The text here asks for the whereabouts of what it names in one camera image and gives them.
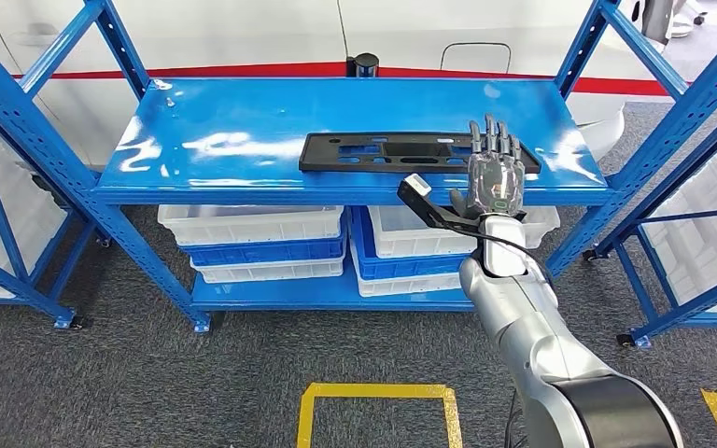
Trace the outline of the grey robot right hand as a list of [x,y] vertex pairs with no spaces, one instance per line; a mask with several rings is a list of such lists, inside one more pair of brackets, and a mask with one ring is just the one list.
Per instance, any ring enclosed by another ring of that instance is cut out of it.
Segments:
[[506,124],[485,114],[485,132],[479,124],[469,123],[471,154],[468,159],[469,185],[465,194],[453,189],[450,202],[466,219],[485,214],[517,218],[521,214],[525,165],[518,138]]

